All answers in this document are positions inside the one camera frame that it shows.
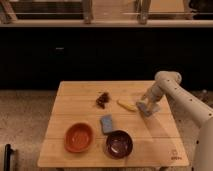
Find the food item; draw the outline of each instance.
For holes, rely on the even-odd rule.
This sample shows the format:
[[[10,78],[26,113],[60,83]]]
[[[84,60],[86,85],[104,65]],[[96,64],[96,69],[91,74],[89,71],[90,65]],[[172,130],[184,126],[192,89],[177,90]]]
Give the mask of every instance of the food item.
[[[101,96],[96,100],[96,104],[101,108],[105,109],[105,103],[108,103],[110,100],[109,93],[104,92]]]
[[[121,101],[121,100],[117,100],[117,103],[118,103],[121,107],[123,107],[123,108],[125,108],[125,109],[127,109],[127,110],[129,110],[129,111],[137,112],[137,107],[136,107],[135,105],[126,104],[124,101]]]

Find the table leg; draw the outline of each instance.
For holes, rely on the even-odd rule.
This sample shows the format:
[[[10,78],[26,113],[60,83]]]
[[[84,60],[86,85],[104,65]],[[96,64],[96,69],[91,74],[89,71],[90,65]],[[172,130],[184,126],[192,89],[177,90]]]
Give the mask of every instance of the table leg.
[[[168,167],[161,167],[160,169],[159,169],[159,171],[166,171],[168,169]]]
[[[64,171],[63,168],[56,168],[57,171]]]

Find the bowl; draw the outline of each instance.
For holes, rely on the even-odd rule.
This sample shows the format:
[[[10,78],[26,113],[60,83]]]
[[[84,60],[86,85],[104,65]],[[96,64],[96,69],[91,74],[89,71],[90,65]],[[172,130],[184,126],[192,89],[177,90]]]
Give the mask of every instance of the bowl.
[[[113,131],[107,137],[106,148],[113,158],[124,158],[132,152],[132,138],[125,131]]]
[[[66,132],[65,148],[69,152],[83,152],[89,148],[92,139],[92,128],[86,123],[76,123]]]

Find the orange bowl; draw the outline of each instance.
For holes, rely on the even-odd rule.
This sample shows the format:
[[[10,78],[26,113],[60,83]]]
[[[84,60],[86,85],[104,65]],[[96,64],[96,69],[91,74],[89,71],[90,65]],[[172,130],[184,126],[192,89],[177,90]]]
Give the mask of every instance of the orange bowl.
[[[86,123],[76,123],[66,132],[65,148],[69,152],[83,152],[89,148],[92,139],[92,128]]]

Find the purple bowl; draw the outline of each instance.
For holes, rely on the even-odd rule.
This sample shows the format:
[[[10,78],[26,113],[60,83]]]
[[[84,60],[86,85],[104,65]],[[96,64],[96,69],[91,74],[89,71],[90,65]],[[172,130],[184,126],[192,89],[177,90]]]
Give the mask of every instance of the purple bowl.
[[[123,158],[128,156],[133,149],[132,138],[125,131],[113,131],[106,140],[108,153],[114,158]]]

